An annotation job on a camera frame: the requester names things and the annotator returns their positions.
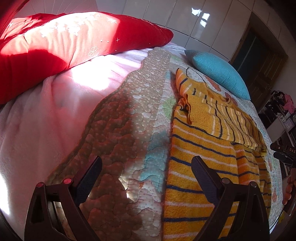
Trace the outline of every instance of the screw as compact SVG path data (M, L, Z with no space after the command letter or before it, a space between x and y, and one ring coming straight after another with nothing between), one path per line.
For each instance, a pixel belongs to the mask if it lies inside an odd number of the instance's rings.
M230 180L228 178L222 178L222 182L224 184L229 184L230 183Z
M70 184L72 182L72 179L71 178L66 178L63 183L64 184Z
M44 183L43 182L39 182L37 183L36 187L40 188L40 187L43 187Z
M256 182L250 182L252 187L257 187L257 183Z

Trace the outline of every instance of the white wall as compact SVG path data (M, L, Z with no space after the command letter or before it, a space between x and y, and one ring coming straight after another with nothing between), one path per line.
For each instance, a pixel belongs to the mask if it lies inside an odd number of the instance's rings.
M122 14L126 0L96 0L99 12Z
M252 11L289 56L274 89L291 95L296 104L296 43L264 0L127 0L123 14L167 27L174 33L172 42L227 61L237 49Z

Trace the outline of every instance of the black cable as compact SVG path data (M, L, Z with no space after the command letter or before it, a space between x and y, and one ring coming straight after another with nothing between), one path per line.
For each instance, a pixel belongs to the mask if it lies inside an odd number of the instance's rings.
M271 228L269 229L269 231L272 230L272 228L277 224L279 218L281 217L281 215L282 215L282 213L283 213L283 211L284 211L284 208L283 208L283 210L281 211L281 214L279 215L279 217L276 219L276 221L274 222L274 224L273 224L273 225L271 226Z

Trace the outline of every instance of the pink cloth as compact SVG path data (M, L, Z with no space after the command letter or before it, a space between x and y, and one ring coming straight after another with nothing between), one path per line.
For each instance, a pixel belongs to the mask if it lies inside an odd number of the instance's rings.
M284 110L288 110L290 114L293 114L295 111L294 103L290 95L285 94L286 104L284 105Z

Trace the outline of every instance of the white tile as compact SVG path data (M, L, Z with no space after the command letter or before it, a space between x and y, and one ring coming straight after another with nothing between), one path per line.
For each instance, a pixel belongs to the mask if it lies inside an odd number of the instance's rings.
M174 33L174 37L173 37L171 42L185 48L185 46L187 44L187 41L189 39L189 36L186 35L186 34L180 33L180 32L178 32L176 30L173 30L173 29L170 29L170 28L168 28L168 29L171 30Z
M290 50L290 47L295 43L290 31L284 24L282 25L281 32L279 34L279 42L287 54Z
M135 18L143 18L148 4L149 0L127 0L123 14Z
M251 11L238 0L233 0L222 27L212 46L230 59L247 27Z
M211 49L211 50L210 50L210 53L212 53L212 54L214 54L214 55L218 56L219 58L221 58L221 59L225 60L226 62L228 62L228 61L229 61L229 59L228 59L228 58L226 58L225 56L223 56L222 54L220 54L219 52L217 52L217 51L216 51L216 50L214 50L214 49Z
M283 21L281 20L281 18L273 9L271 9L267 26L270 28L270 30L273 32L276 38L279 38L279 33L281 31L282 25Z
M114 14L122 14L126 4L126 0L96 0L96 2L99 12L110 12Z
M186 46L185 46L185 49L209 52L211 47L207 46L206 44L204 44L204 43L190 37L187 44L186 44Z
M177 0L150 0L144 19L166 26Z
M212 46L232 0L206 0L191 37Z
M270 10L271 7L269 7L267 2L264 0L255 1L253 12L256 13L256 15L261 18L265 24L268 22Z
M242 4L244 4L248 9L252 10L254 6L255 0L239 0Z
M178 0L168 27L190 35L205 0Z

